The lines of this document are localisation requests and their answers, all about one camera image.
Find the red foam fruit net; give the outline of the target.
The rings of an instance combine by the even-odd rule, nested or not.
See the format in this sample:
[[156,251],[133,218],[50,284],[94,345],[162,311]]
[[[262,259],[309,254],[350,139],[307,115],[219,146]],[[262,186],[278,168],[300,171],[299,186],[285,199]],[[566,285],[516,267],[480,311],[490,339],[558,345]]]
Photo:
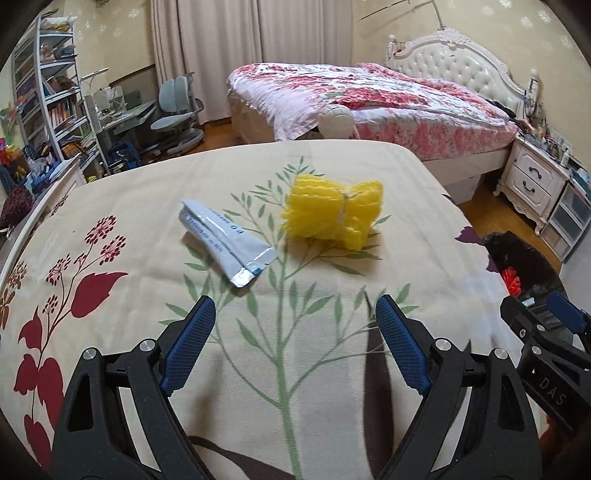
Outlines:
[[513,297],[518,298],[522,294],[521,279],[513,267],[507,267],[501,272],[507,291]]

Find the white bed with headboard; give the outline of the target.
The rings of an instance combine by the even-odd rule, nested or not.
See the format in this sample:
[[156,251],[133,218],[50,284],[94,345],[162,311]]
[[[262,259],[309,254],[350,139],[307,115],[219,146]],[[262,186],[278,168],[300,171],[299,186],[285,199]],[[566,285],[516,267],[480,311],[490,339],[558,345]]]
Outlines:
[[398,45],[385,63],[253,63],[228,76],[233,128],[249,144],[311,139],[393,143],[458,204],[505,166],[526,93],[495,54],[444,28]]

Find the white curved bookshelf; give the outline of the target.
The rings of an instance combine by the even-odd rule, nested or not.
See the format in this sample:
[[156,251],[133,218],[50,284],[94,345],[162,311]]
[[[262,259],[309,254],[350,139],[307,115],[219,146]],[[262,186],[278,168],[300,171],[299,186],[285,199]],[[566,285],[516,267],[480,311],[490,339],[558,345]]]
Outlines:
[[40,14],[10,56],[17,123],[24,145],[43,156],[76,159],[88,181],[108,173],[78,73],[74,16]]

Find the white round bed post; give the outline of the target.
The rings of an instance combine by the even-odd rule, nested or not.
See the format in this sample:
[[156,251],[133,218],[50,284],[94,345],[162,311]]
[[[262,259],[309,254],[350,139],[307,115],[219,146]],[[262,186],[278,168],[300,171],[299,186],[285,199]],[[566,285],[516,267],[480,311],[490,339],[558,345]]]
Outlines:
[[355,130],[355,119],[348,107],[325,105],[318,111],[318,131],[325,139],[349,139]]

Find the beige pleated curtains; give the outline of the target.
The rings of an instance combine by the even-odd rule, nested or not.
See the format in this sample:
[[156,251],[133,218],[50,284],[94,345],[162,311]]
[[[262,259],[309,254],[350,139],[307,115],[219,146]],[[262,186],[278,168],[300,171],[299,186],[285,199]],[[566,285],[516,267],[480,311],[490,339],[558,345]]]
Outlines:
[[226,78],[250,63],[349,65],[351,1],[162,1],[150,3],[157,78],[193,75],[199,121],[230,116]]

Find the silver white foil pouch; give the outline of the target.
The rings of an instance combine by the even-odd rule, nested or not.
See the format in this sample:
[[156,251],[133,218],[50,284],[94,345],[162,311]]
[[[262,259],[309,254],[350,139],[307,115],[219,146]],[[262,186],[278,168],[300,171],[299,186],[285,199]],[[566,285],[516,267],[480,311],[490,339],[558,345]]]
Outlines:
[[182,200],[179,221],[199,240],[231,285],[242,289],[276,260],[276,249],[197,200]]

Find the pink floral quilt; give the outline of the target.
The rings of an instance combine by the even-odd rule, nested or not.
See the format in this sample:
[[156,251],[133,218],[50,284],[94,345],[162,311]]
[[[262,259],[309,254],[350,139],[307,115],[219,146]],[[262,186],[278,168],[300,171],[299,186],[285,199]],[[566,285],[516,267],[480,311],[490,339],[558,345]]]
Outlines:
[[502,149],[518,133],[503,110],[464,86],[376,63],[253,63],[228,76],[228,95],[262,115],[276,141],[318,129],[318,111],[339,104],[355,119],[350,139],[398,144],[424,161]]

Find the grey office chair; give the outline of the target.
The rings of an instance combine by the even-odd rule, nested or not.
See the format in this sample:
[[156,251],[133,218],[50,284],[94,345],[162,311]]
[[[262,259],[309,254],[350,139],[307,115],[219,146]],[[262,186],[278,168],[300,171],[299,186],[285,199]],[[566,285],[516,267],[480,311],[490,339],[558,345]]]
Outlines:
[[204,103],[193,95],[193,72],[185,73],[160,85],[158,106],[163,116],[150,125],[150,130],[166,138],[149,149],[154,156],[179,156],[199,145],[204,130],[197,126]]

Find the grey study desk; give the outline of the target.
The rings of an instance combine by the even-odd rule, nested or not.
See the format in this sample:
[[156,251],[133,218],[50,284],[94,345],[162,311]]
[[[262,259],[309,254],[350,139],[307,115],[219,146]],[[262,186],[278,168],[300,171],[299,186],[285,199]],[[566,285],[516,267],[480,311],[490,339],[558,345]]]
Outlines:
[[106,123],[98,121],[98,129],[94,131],[94,134],[108,174],[111,173],[108,150],[115,143],[129,142],[139,151],[137,129],[146,124],[157,108],[157,102],[150,100],[124,111],[121,115]]

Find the black lined trash bin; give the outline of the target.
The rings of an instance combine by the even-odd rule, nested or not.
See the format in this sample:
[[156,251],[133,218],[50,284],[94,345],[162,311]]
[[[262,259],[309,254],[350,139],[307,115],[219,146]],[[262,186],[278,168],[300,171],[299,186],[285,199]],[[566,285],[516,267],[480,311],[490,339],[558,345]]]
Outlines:
[[546,299],[552,291],[567,297],[557,271],[546,257],[511,231],[495,232],[484,239],[484,245],[497,270],[513,267],[521,279],[522,294],[517,298],[536,316],[550,322],[553,315]]

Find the mosquito net pole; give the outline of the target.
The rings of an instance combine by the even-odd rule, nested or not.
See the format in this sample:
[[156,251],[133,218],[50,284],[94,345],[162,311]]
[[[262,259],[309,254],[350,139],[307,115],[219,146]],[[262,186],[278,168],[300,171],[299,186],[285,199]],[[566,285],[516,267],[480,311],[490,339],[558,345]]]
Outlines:
[[381,6],[380,8],[377,8],[373,11],[370,11],[369,13],[366,13],[365,15],[361,16],[358,19],[358,21],[362,22],[363,20],[370,19],[370,18],[380,15],[384,12],[393,10],[394,8],[398,8],[401,5],[405,5],[406,10],[401,15],[399,15],[399,18],[402,18],[405,15],[410,15],[411,13],[415,13],[415,12],[419,11],[420,9],[429,7],[435,13],[438,29],[443,31],[447,28],[447,26],[443,20],[440,8],[435,0],[421,1],[421,2],[412,1],[412,0],[393,1],[387,5]]

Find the floral cream tablecloth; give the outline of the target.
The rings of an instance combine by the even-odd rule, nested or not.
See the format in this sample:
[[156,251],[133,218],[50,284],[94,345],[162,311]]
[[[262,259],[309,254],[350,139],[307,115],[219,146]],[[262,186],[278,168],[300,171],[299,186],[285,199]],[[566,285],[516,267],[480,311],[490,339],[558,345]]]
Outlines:
[[[287,239],[297,175],[377,180],[381,214],[359,251]],[[179,221],[197,200],[276,249],[235,288]],[[1,292],[1,408],[49,462],[82,351],[127,351],[201,296],[216,323],[174,411],[219,479],[372,479],[420,404],[369,309],[385,294],[431,334],[520,356],[500,316],[505,284],[462,211],[407,149],[294,141],[202,152],[60,194]]]

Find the clear plastic drawer unit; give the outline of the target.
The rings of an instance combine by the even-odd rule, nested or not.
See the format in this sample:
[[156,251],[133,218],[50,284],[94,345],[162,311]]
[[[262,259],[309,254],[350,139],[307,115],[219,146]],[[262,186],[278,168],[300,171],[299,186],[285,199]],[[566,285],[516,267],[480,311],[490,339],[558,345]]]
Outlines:
[[588,229],[590,214],[589,197],[576,182],[569,181],[540,235],[561,263],[576,249]]

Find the white two-drawer nightstand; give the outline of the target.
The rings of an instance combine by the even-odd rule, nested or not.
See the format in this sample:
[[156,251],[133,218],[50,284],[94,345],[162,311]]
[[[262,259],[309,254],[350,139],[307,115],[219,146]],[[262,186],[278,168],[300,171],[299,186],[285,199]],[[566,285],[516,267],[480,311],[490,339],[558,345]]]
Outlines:
[[567,168],[518,135],[493,195],[503,194],[519,214],[536,224],[535,234],[540,236],[569,179]]

